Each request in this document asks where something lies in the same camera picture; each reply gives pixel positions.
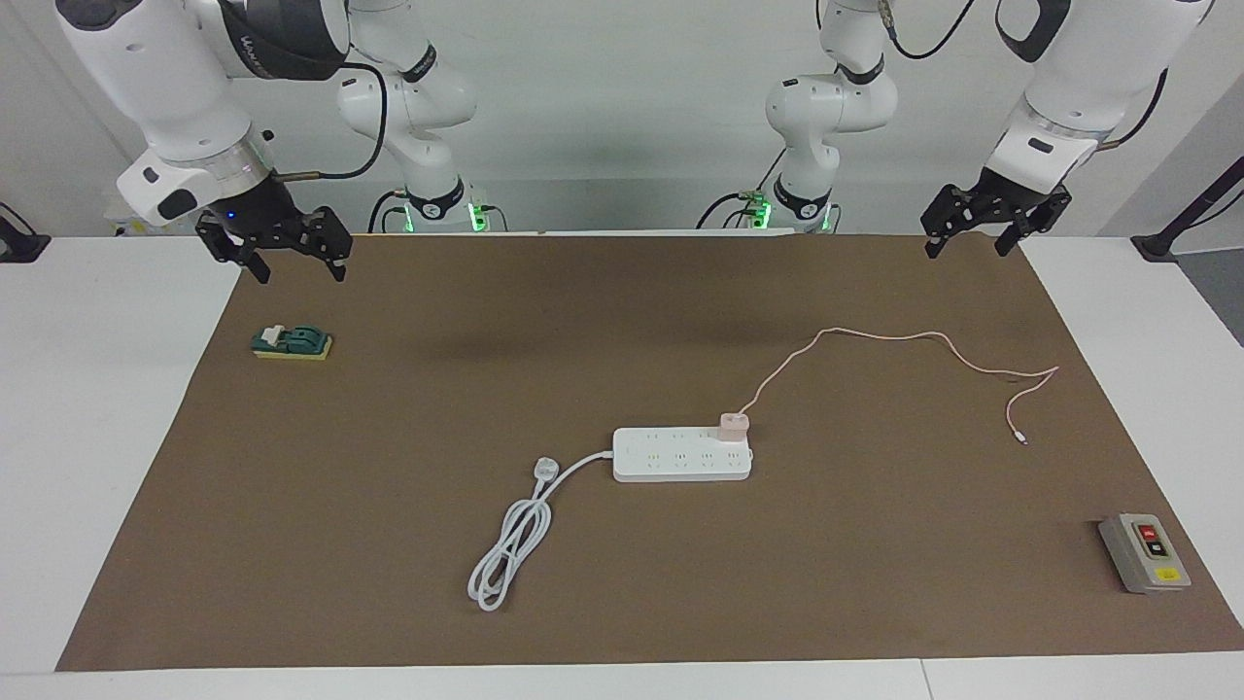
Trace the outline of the green knife switch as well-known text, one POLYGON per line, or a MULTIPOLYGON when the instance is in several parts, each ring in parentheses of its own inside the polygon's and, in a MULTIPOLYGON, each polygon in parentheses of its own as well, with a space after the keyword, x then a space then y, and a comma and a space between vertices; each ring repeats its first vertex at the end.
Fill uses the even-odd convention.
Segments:
POLYGON ((320 362, 328 357, 333 339, 313 325, 271 325, 253 336, 249 349, 261 359, 320 362))

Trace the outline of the grey push-button switch box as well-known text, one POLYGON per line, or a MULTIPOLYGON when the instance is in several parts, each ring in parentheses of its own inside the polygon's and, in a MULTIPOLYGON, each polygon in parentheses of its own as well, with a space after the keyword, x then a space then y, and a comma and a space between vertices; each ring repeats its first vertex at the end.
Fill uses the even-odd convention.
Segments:
POLYGON ((1147 596, 1191 588, 1191 574, 1154 513, 1115 513, 1097 531, 1125 591, 1147 596))

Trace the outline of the black table clamp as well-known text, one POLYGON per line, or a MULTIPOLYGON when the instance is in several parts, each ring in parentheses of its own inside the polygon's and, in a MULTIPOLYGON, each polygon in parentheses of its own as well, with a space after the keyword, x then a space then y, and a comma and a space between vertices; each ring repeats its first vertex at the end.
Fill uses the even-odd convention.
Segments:
POLYGON ((50 242, 49 234, 37 231, 26 218, 0 200, 0 264, 32 264, 50 242))

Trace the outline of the brown table mat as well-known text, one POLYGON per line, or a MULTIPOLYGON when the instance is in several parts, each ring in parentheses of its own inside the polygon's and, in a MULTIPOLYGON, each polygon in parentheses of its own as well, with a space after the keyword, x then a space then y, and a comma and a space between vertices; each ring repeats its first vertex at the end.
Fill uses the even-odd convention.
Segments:
POLYGON ((1244 648, 1023 252, 965 235, 362 236, 245 275, 58 669, 1244 648), (253 336, 313 325, 320 362, 253 336), (620 426, 745 413, 743 481, 620 426), (1191 574, 1135 594, 1097 523, 1191 574))

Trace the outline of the black stand with pole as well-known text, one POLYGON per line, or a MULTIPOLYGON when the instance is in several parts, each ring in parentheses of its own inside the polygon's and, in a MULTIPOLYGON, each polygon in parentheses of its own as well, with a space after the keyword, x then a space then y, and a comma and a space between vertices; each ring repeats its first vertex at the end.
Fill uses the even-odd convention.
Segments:
POLYGON ((1176 264, 1171 252, 1176 240, 1187 230, 1207 225, 1215 218, 1230 211, 1244 198, 1244 155, 1237 158, 1227 172, 1222 173, 1205 191, 1182 209, 1159 233, 1131 236, 1133 247, 1149 264, 1176 264))

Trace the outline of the white background box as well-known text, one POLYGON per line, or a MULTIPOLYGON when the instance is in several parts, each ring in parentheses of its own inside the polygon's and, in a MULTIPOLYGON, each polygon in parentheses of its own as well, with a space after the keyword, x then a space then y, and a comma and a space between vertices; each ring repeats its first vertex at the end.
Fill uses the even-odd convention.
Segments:
POLYGON ((114 236, 197 236, 190 218, 177 219, 168 225, 152 225, 133 213, 106 211, 104 218, 111 223, 114 236))

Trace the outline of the white power strip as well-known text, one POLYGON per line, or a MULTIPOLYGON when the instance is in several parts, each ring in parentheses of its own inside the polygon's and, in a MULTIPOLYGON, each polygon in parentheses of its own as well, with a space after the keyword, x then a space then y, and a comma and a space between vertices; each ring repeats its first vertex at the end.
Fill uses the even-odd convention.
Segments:
POLYGON ((743 481, 751 470, 746 436, 723 439, 720 426, 620 426, 612 435, 618 482, 743 481))

